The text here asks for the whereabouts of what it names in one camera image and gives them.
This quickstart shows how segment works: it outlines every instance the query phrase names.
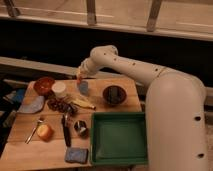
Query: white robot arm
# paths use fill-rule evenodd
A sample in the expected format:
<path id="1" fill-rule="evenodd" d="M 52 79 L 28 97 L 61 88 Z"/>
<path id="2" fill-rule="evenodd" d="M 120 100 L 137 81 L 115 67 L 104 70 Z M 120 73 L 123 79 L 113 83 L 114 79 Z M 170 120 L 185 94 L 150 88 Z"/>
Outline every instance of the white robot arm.
<path id="1" fill-rule="evenodd" d="M 146 124 L 150 171 L 208 171 L 203 83 L 192 75 L 118 56 L 114 46 L 92 49 L 77 77 L 108 67 L 148 88 Z"/>

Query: green tray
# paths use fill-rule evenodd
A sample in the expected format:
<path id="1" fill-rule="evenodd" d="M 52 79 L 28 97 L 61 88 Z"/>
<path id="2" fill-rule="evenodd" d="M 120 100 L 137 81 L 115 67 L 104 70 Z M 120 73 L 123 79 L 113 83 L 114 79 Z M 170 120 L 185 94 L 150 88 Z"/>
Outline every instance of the green tray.
<path id="1" fill-rule="evenodd" d="M 147 164 L 144 113 L 97 112 L 91 122 L 92 165 Z"/>

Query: orange bowl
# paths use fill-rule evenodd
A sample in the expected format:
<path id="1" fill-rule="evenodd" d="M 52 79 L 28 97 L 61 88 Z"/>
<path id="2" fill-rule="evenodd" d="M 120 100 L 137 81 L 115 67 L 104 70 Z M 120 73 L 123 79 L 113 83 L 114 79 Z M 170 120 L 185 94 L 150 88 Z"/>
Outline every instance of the orange bowl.
<path id="1" fill-rule="evenodd" d="M 40 96 L 49 96 L 52 93 L 52 85 L 55 83 L 55 79 L 52 77 L 39 78 L 33 88 Z"/>

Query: kitchen utensil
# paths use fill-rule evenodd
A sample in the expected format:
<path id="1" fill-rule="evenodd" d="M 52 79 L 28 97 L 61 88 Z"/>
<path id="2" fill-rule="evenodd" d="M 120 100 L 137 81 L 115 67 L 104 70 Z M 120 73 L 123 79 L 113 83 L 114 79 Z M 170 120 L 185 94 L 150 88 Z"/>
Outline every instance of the kitchen utensil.
<path id="1" fill-rule="evenodd" d="M 33 137 L 33 135 L 35 134 L 37 128 L 39 127 L 39 125 L 44 121 L 44 116 L 40 116 L 40 118 L 37 120 L 37 124 L 36 126 L 33 128 L 30 136 L 26 139 L 25 143 L 28 144 L 31 140 L 31 138 Z"/>

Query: food item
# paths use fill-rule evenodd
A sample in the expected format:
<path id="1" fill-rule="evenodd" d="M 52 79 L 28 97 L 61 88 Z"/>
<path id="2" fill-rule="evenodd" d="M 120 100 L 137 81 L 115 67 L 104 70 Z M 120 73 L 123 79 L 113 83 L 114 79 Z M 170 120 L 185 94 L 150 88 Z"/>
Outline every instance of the food item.
<path id="1" fill-rule="evenodd" d="M 69 113 L 70 115 L 77 113 L 77 107 L 72 103 L 66 103 L 63 99 L 52 98 L 47 102 L 48 107 L 53 111 L 61 113 Z"/>
<path id="2" fill-rule="evenodd" d="M 37 129 L 37 135 L 43 141 L 49 141 L 53 135 L 54 131 L 48 124 L 41 124 Z"/>
<path id="3" fill-rule="evenodd" d="M 96 108 L 92 103 L 90 103 L 89 101 L 86 101 L 86 100 L 76 98 L 76 99 L 72 100 L 72 102 L 83 108 L 90 108 L 90 109 Z"/>
<path id="4" fill-rule="evenodd" d="M 55 83 L 52 77 L 41 77 L 39 78 L 33 88 L 40 96 L 48 97 L 52 94 L 52 85 Z"/>

